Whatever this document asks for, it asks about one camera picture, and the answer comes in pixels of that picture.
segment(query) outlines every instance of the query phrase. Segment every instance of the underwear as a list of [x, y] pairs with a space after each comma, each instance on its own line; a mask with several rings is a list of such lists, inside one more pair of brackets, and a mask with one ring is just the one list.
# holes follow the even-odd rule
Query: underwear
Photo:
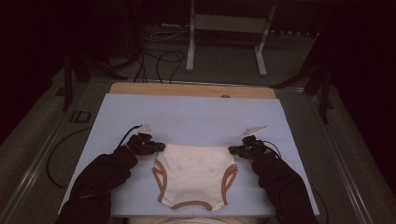
[[235, 159], [227, 147], [166, 145], [152, 169], [160, 188], [158, 201], [172, 209], [202, 205], [215, 211], [227, 204], [235, 180]]

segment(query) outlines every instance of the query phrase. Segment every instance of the brown trim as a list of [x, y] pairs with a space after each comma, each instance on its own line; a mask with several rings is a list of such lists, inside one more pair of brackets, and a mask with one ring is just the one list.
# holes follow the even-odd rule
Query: brown trim
[[207, 202], [203, 202], [203, 201], [188, 201], [188, 202], [184, 202], [184, 203], [177, 203], [177, 204], [173, 205], [171, 208], [176, 210], [180, 207], [188, 206], [188, 205], [201, 205], [201, 206], [205, 207], [208, 211], [212, 211], [212, 209], [213, 209], [212, 205], [210, 205]]
[[236, 174], [238, 173], [238, 169], [236, 168], [236, 165], [231, 165], [227, 168], [227, 170], [224, 172], [223, 179], [221, 181], [221, 197], [224, 201], [224, 204], [227, 204], [227, 197], [226, 193], [228, 189], [230, 188], [231, 184], [236, 178]]
[[[158, 188], [160, 189], [160, 195], [158, 196], [158, 201], [162, 202], [163, 195], [165, 194], [166, 186], [168, 184], [167, 174], [166, 174], [165, 167], [163, 167], [163, 164], [160, 161], [155, 160], [155, 164], [158, 165], [160, 167], [160, 169], [153, 167], [152, 173], [154, 174], [155, 180], [157, 181]], [[161, 183], [159, 175], [163, 176], [162, 183]]]

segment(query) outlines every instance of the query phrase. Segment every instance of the black sleeve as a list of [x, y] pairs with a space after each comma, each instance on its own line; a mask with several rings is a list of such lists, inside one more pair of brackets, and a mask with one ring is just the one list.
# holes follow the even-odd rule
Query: black sleeve
[[76, 179], [69, 201], [55, 223], [107, 224], [111, 190], [131, 176], [130, 169], [136, 164], [136, 156], [126, 147], [98, 156]]
[[252, 163], [259, 185], [276, 208], [281, 224], [318, 224], [304, 181], [275, 153], [265, 153]]

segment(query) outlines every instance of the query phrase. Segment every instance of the floor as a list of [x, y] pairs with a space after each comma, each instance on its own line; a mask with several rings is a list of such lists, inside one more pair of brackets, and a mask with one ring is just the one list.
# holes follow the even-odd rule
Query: floor
[[[268, 76], [260, 77], [253, 53], [254, 41], [224, 36], [222, 39], [220, 42], [207, 41], [207, 38], [197, 41], [192, 72], [185, 71], [185, 59], [178, 65], [178, 62], [158, 63], [156, 58], [150, 56], [160, 57], [163, 54], [154, 50], [179, 50], [186, 55], [186, 35], [147, 42], [144, 54], [147, 78], [139, 76], [137, 81], [159, 82], [158, 70], [164, 84], [169, 83], [176, 71], [172, 83], [269, 86], [298, 74], [315, 41], [312, 37], [301, 35], [269, 35], [263, 54]], [[169, 53], [163, 59], [177, 61], [178, 57]], [[119, 63], [124, 59], [112, 57], [111, 60]], [[133, 81], [139, 68], [140, 64], [135, 63], [119, 73], [128, 77], [126, 81]], [[63, 71], [60, 71], [54, 77], [51, 89], [37, 101], [0, 147], [0, 208], [5, 212], [0, 217], [1, 223], [42, 224], [53, 223], [56, 219], [64, 196], [62, 187], [67, 186], [74, 172], [89, 130], [68, 135], [93, 125], [103, 97], [116, 81], [97, 71], [92, 70], [92, 73], [89, 83], [75, 82], [74, 103], [63, 112], [64, 99], [55, 96], [63, 85]], [[287, 114], [308, 179], [318, 191], [315, 197], [320, 211], [319, 222], [395, 223], [396, 200], [339, 99], [337, 89], [331, 88], [332, 108], [328, 110], [329, 124], [325, 125], [318, 116], [316, 97], [302, 93], [305, 82], [301, 80], [289, 88], [276, 91], [276, 96]], [[92, 116], [87, 123], [74, 122], [71, 120], [73, 111], [90, 112]], [[51, 161], [47, 164], [50, 149], [54, 148]], [[34, 167], [34, 161], [42, 165]], [[50, 182], [47, 168], [60, 188]], [[21, 179], [26, 177], [26, 171], [34, 177], [31, 178], [31, 185], [22, 188]], [[121, 222], [121, 218], [112, 217], [108, 223]], [[271, 218], [267, 223], [276, 221]]]

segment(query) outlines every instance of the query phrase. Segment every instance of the dark background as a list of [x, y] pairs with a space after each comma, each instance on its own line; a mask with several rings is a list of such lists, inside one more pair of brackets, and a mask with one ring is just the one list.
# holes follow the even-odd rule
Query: dark background
[[[149, 24], [189, 23], [189, 1], [127, 2], [134, 2], [138, 21]], [[196, 10], [240, 16], [265, 15], [265, 12], [252, 9], [262, 1], [233, 2], [236, 7], [219, 7], [220, 0], [197, 1]], [[332, 84], [338, 88], [342, 101], [394, 194], [395, 4], [393, 1], [357, 1], [351, 4], [285, 1], [277, 8], [272, 26], [278, 35], [282, 32], [321, 33], [305, 66], [330, 65]], [[105, 40], [108, 34], [128, 29], [126, 14], [122, 12], [124, 6], [127, 5], [122, 0], [2, 1], [0, 142], [50, 87], [51, 78], [63, 67], [64, 54], [69, 49], [84, 51], [101, 61], [106, 61], [108, 54], [119, 53]]]

